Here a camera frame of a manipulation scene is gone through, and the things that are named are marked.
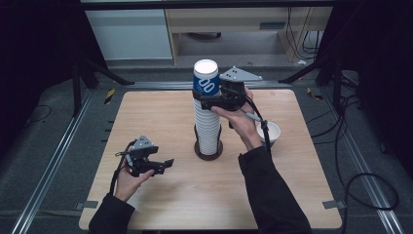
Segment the blue paper cup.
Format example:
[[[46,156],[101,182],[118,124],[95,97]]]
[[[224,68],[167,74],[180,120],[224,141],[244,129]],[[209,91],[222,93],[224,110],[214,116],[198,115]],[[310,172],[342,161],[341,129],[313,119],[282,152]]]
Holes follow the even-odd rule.
[[[218,65],[214,60],[201,59],[194,64],[193,90],[205,96],[218,94]]]

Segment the black wire cup holder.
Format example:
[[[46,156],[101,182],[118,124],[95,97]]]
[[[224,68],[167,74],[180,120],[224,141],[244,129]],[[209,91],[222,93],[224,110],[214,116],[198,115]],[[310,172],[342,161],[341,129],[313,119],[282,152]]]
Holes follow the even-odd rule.
[[[211,155],[205,155],[200,151],[199,134],[197,132],[196,125],[194,125],[194,133],[195,133],[195,137],[196,137],[196,141],[194,143],[194,151],[195,151],[195,154],[197,155],[198,158],[200,158],[204,161],[213,161],[213,160],[215,160],[215,159],[217,159],[218,157],[221,156],[221,154],[223,152],[223,143],[222,143],[222,140],[220,139],[221,132],[222,132],[222,127],[220,125],[218,135],[216,137],[216,143],[217,143],[216,152],[214,154],[211,154]]]

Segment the white paper cup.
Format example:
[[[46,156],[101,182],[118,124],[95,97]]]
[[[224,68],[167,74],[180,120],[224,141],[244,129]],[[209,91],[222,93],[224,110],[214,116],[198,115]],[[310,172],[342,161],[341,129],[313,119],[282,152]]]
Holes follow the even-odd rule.
[[[264,147],[267,146],[265,134],[268,134],[270,146],[273,146],[277,139],[281,136],[281,129],[277,124],[268,122],[267,128],[268,130],[264,131],[261,125],[256,126],[256,131],[260,137],[260,142]]]

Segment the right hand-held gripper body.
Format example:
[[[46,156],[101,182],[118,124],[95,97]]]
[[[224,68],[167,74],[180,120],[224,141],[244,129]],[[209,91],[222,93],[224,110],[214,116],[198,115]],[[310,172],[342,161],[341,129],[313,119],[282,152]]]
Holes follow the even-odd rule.
[[[263,80],[261,76],[244,71],[236,66],[222,73],[219,79],[222,108],[228,111],[236,111],[245,104],[245,82],[259,82]]]

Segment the grey tape patch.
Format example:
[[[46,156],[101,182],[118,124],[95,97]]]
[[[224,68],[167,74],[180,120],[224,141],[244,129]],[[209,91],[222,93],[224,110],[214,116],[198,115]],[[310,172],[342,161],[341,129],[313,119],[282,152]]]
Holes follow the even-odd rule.
[[[91,208],[95,209],[98,205],[98,201],[84,201],[84,202],[79,202],[75,206],[76,211],[82,211],[84,208]]]
[[[326,210],[334,208],[340,210],[346,208],[346,204],[343,201],[323,201],[322,204]]]

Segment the aluminium floor rail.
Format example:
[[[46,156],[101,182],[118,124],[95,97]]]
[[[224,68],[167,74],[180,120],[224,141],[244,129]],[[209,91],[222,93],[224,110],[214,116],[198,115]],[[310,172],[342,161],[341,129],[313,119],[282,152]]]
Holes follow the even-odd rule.
[[[10,234],[26,234],[34,217],[38,213],[40,206],[56,176],[56,173],[60,167],[65,154],[75,137],[78,128],[90,106],[91,98],[94,95],[95,90],[86,89],[85,94],[81,100],[81,107],[79,112],[71,118],[68,127],[66,128],[63,137],[57,145],[57,148],[50,160],[47,168],[43,172],[39,182],[36,185],[30,199],[24,206],[24,209],[19,214],[19,218]]]
[[[297,80],[290,84],[281,83],[278,80],[259,81],[259,82],[245,82],[245,85],[249,89],[289,89],[292,87],[314,87],[316,85],[315,80]],[[128,85],[128,88],[140,90],[140,91],[179,91],[179,90],[191,90],[193,83],[172,81],[172,82],[134,82],[132,85]]]
[[[384,177],[376,175],[367,165],[361,151],[359,150],[351,131],[348,129],[346,122],[345,111],[348,107],[349,97],[341,101],[342,114],[338,114],[333,107],[332,100],[328,100],[327,104],[334,118],[338,122],[338,130],[335,137],[335,157],[338,157],[338,141],[341,138],[350,152],[350,157],[353,160],[357,173],[342,185],[345,189],[345,200],[349,198],[360,198],[355,192],[351,192],[352,186],[361,181],[364,189],[369,197],[369,201],[363,204],[364,207],[370,208],[377,212],[378,217],[383,223],[387,234],[406,234],[399,222],[394,209],[399,205],[400,197],[395,187]]]

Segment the white cabinet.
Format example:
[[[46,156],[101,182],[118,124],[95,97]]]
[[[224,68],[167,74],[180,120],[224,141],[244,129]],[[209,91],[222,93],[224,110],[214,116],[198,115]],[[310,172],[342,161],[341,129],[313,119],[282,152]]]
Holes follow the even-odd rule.
[[[106,60],[171,59],[163,10],[86,11]]]

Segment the stack of white paper cups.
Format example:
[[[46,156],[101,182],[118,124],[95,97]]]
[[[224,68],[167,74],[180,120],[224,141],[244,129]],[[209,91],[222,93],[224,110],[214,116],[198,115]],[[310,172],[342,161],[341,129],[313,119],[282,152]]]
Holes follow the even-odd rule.
[[[193,104],[200,153],[207,156],[213,155],[218,151],[220,117],[210,110],[202,109],[201,102],[195,98]]]

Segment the black metal stand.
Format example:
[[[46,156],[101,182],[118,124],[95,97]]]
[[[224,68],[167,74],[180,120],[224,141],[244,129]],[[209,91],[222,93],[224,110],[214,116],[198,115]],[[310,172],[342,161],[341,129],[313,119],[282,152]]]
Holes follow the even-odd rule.
[[[84,82],[88,89],[95,89],[97,87],[98,81],[94,74],[98,72],[108,77],[109,79],[115,81],[122,86],[133,85],[132,81],[128,81],[115,73],[111,72],[108,68],[91,61],[90,59],[83,58],[77,60],[72,65],[72,84],[73,84],[73,99],[74,99],[74,110],[73,116],[77,116],[82,107],[81,101],[81,82]]]
[[[324,86],[327,84],[329,79],[333,81],[333,95],[332,103],[333,107],[338,114],[342,114],[341,105],[341,81],[342,81],[342,60],[340,58],[329,58],[322,57],[318,58],[312,64],[304,67],[295,74],[289,76],[288,78],[280,80],[282,84],[291,84],[297,81],[300,77],[310,73],[311,71],[318,69],[319,75],[316,79],[318,86]]]

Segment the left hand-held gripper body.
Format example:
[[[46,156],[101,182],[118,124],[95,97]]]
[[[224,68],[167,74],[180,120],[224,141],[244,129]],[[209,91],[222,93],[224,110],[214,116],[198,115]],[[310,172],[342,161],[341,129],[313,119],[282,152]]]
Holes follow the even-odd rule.
[[[145,135],[139,136],[128,144],[126,159],[132,176],[138,177],[150,171],[148,156],[153,146],[153,142]]]

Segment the person's right hand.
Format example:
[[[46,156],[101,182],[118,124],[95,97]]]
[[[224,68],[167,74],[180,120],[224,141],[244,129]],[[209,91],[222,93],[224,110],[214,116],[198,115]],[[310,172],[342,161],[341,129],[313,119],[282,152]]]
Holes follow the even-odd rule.
[[[255,121],[247,116],[247,113],[254,113],[253,108],[248,102],[237,111],[228,111],[218,106],[213,106],[211,111],[229,121],[233,129],[240,136],[247,151],[251,151],[262,145],[260,136],[256,131]]]

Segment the person's left hand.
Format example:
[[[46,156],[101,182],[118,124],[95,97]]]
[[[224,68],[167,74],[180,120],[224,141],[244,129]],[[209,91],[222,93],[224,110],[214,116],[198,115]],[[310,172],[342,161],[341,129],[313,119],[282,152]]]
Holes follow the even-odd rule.
[[[114,196],[123,202],[127,202],[129,198],[138,190],[141,184],[148,180],[153,173],[154,171],[150,170],[138,177],[134,177],[130,174],[129,169],[126,166],[126,162],[122,161],[121,169],[119,170],[116,181]]]

